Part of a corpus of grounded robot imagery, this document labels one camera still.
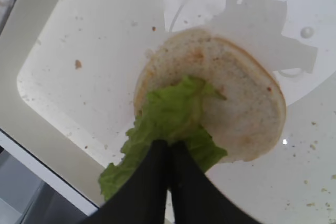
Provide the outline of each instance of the lettuce leaf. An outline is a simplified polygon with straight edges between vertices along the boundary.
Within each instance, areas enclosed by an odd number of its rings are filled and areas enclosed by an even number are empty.
[[[200,125],[205,97],[226,99],[212,85],[190,76],[175,86],[147,94],[141,115],[136,117],[134,128],[126,133],[129,139],[121,149],[125,154],[123,160],[118,165],[111,163],[100,175],[99,184],[105,200],[132,176],[156,139],[166,140],[170,145],[184,141],[204,172],[227,155]]]

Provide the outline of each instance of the water droplet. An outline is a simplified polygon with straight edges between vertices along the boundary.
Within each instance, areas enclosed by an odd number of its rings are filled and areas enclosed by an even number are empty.
[[[307,27],[305,27],[301,30],[301,37],[304,38],[304,39],[308,39],[313,35],[314,35],[314,29],[309,27],[309,26],[307,26]]]

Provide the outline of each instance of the black tongs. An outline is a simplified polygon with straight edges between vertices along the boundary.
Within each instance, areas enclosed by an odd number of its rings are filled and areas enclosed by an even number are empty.
[[[132,177],[81,224],[163,224],[167,190],[176,224],[260,224],[203,174],[183,142],[157,140]]]

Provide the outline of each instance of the bread slice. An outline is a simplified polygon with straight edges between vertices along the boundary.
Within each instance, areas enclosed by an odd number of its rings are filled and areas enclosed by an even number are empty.
[[[277,144],[286,116],[280,88],[246,51],[202,29],[175,35],[151,57],[136,85],[135,113],[149,91],[174,85],[186,74],[206,80],[227,98],[206,100],[202,119],[215,144],[228,152],[222,162],[251,161]]]

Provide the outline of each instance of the white tray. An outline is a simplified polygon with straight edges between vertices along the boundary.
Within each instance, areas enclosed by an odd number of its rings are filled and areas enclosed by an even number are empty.
[[[335,15],[336,0],[18,0],[0,37],[0,127],[101,204],[97,179],[122,157],[148,54],[203,26],[254,55],[288,106],[274,150],[210,179],[264,223],[332,222]]]

